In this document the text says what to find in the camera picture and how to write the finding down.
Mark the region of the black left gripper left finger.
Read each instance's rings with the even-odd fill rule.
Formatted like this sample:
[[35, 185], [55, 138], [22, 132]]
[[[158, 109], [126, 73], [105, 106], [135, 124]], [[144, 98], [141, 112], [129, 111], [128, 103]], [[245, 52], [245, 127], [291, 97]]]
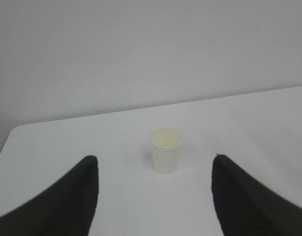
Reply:
[[0, 236], [87, 236], [99, 197], [96, 156], [86, 156], [54, 184], [0, 217]]

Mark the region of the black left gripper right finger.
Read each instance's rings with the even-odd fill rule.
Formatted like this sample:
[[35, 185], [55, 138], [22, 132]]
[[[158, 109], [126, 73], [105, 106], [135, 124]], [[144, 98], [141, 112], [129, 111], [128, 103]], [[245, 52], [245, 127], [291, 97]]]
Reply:
[[225, 236], [302, 236], [302, 208], [245, 172], [226, 155], [212, 165], [211, 191]]

